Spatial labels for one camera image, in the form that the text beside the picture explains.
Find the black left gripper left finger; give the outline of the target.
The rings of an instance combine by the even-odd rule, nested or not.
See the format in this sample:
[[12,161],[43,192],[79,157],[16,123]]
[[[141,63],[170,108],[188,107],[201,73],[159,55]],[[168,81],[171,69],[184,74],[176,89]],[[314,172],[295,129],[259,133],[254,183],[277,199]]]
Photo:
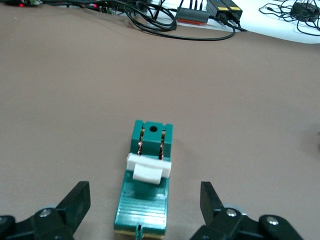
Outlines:
[[74,240],[91,206],[90,184],[80,181],[55,207],[44,208],[32,217],[35,240]]

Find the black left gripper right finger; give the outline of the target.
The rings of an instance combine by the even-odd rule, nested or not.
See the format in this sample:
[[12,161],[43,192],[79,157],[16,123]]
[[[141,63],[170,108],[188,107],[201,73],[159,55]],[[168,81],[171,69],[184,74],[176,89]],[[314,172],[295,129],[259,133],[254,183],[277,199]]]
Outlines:
[[233,207],[225,207],[209,181],[200,184],[200,210],[205,224],[192,240],[263,240],[258,222]]

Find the green load switch white handle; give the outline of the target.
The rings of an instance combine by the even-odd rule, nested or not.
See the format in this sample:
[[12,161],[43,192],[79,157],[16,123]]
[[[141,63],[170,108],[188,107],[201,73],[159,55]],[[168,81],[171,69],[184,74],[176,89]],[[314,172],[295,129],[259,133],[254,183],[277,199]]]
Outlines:
[[167,230],[173,125],[136,120],[126,158],[114,230],[135,240]]

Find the white table sheet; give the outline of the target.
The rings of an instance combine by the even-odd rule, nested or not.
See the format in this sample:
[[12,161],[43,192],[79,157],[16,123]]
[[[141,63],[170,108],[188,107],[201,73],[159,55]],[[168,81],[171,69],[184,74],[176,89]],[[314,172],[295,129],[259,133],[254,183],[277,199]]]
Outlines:
[[[164,0],[162,6],[166,9],[177,9],[182,0]],[[269,37],[282,40],[305,43],[320,44],[320,30],[307,26],[305,23],[299,23],[298,27],[308,35],[297,30],[297,22],[287,22],[272,14],[263,14],[259,8],[266,4],[281,5],[280,1],[274,0],[233,0],[243,11],[240,17],[240,25],[243,29]],[[208,20],[206,25],[189,25],[189,27],[199,27],[205,29],[231,32],[231,28],[222,25],[212,19]]]

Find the green circuit board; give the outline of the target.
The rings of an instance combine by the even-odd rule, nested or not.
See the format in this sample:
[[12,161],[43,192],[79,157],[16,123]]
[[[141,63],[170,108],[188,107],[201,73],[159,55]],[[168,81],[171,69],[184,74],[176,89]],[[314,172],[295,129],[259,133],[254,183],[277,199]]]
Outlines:
[[110,14],[110,15],[115,15],[117,13],[117,10],[107,2],[90,3],[89,6],[91,7],[92,10],[96,12]]
[[42,4],[42,0],[17,0],[17,5],[19,7],[35,7]]

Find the grey USB hub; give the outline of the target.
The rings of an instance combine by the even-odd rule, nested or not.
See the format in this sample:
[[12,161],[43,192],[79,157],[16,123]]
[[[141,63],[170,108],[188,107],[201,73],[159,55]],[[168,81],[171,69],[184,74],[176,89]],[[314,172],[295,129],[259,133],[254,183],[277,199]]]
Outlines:
[[180,23],[205,25],[208,23],[210,14],[207,11],[180,8],[177,11],[176,19]]

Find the black teleoperation stand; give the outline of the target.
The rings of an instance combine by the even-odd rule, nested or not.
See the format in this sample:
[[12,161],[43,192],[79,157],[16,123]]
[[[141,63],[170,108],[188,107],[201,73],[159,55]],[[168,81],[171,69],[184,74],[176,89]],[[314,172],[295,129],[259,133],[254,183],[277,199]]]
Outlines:
[[315,0],[296,0],[289,14],[295,20],[314,23],[320,17],[320,7]]

